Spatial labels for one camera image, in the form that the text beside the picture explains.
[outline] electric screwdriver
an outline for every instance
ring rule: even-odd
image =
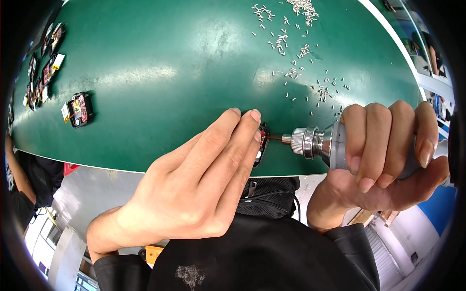
[[[281,138],[275,139],[280,139],[283,144],[290,145],[291,150],[295,154],[302,155],[306,159],[314,159],[320,156],[324,163],[332,170],[349,169],[345,153],[346,128],[338,121],[324,130],[311,126],[296,128],[292,134],[284,134]],[[421,168],[414,155],[415,140],[416,136],[413,137],[404,170],[397,179],[406,179]],[[432,159],[439,156],[448,156],[448,141],[446,139],[439,141]],[[454,185],[450,183],[450,177],[448,177],[441,186],[453,187]]]

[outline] green workbench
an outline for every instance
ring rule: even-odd
[[[264,22],[259,22],[251,9],[255,0],[69,1],[55,21],[67,25],[59,49],[66,57],[51,86],[51,99],[35,112],[22,105],[30,56],[23,62],[14,94],[15,146],[65,162],[145,172],[230,107],[259,109],[274,135],[308,125],[325,128],[341,105],[389,106],[401,99],[416,107],[419,88],[406,60],[358,1],[315,0],[320,17],[313,27],[283,2],[260,2],[276,16],[270,22],[264,13]],[[289,36],[286,56],[267,44],[283,34],[282,28]],[[306,43],[311,52],[298,59]],[[39,72],[47,60],[41,60]],[[292,67],[302,76],[284,77]],[[334,97],[318,108],[317,79]],[[73,129],[63,122],[60,109],[80,91],[92,93],[95,119]],[[324,172],[320,159],[305,160],[271,141],[252,175]]]

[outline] finger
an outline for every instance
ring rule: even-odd
[[[230,108],[212,123],[177,169],[180,175],[189,174],[197,183],[228,144],[240,119],[241,111],[237,108]]]
[[[390,139],[384,169],[377,179],[377,186],[382,189],[387,188],[403,172],[414,138],[415,115],[411,105],[396,101],[389,109],[392,116]]]
[[[353,175],[357,175],[366,143],[366,109],[358,104],[345,108],[340,123],[346,128],[346,162]]]
[[[366,106],[366,111],[366,144],[356,177],[356,184],[363,193],[369,191],[384,169],[391,130],[388,108],[371,103]]]
[[[199,188],[209,189],[215,201],[218,201],[223,190],[243,162],[251,141],[254,140],[255,143],[259,144],[260,132],[257,130],[259,124],[259,111],[253,109],[246,112],[233,131],[230,142],[202,176]]]
[[[432,106],[426,101],[421,102],[414,112],[416,113],[414,130],[417,134],[414,155],[419,165],[426,168],[439,142],[437,116]]]
[[[215,217],[223,226],[226,225],[227,229],[233,220],[241,194],[243,193],[246,182],[251,175],[251,170],[253,169],[258,151],[259,143],[253,139],[249,144],[243,161],[236,169],[235,174],[226,186],[217,204]]]
[[[201,138],[203,133],[204,131],[196,134],[192,139],[188,140],[175,150],[161,156],[155,160],[153,165],[157,165],[159,169],[165,171],[166,173],[170,173],[176,170],[186,159],[186,156],[189,154],[192,148],[198,143],[198,140]]]
[[[405,210],[429,199],[435,189],[450,175],[448,157],[432,160],[426,169],[420,169],[404,180],[396,180],[387,190],[391,194],[391,210]]]

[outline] black backpack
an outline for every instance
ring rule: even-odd
[[[236,212],[271,219],[290,217],[296,210],[295,200],[300,212],[295,196],[299,186],[299,177],[249,178]]]

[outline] blue wall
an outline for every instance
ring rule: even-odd
[[[439,236],[442,235],[452,216],[455,197],[456,188],[440,186],[437,187],[429,200],[418,204],[439,233]]]

